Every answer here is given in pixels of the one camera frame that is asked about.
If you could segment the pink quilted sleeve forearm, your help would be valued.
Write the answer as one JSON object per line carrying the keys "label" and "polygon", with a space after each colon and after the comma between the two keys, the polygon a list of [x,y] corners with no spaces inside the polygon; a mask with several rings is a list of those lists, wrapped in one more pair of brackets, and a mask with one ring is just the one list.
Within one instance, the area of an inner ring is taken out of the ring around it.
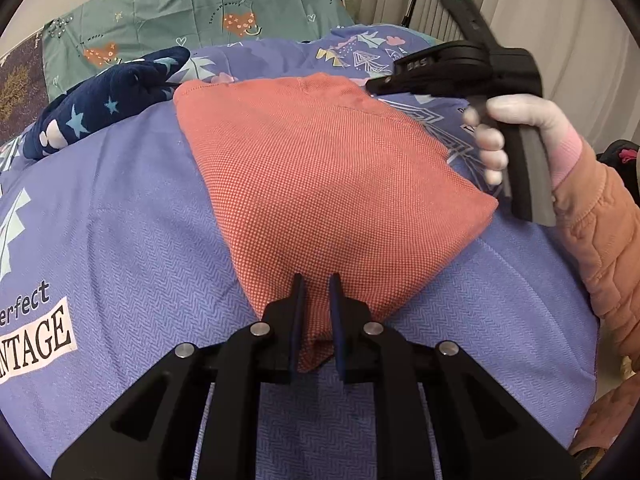
{"label": "pink quilted sleeve forearm", "polygon": [[577,260],[593,312],[634,374],[591,405],[570,452],[607,450],[639,400],[639,207],[588,144],[554,191],[560,240]]}

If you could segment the white gloved right hand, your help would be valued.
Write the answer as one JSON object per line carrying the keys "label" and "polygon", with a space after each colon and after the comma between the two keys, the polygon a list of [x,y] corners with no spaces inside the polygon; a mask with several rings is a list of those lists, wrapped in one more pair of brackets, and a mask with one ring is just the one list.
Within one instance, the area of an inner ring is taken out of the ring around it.
{"label": "white gloved right hand", "polygon": [[485,166],[487,184],[497,186],[512,162],[506,154],[506,127],[523,127],[541,140],[555,190],[568,176],[582,154],[582,137],[555,102],[531,96],[512,94],[497,96],[486,102],[484,110],[469,106],[463,122],[474,130],[480,160]]}

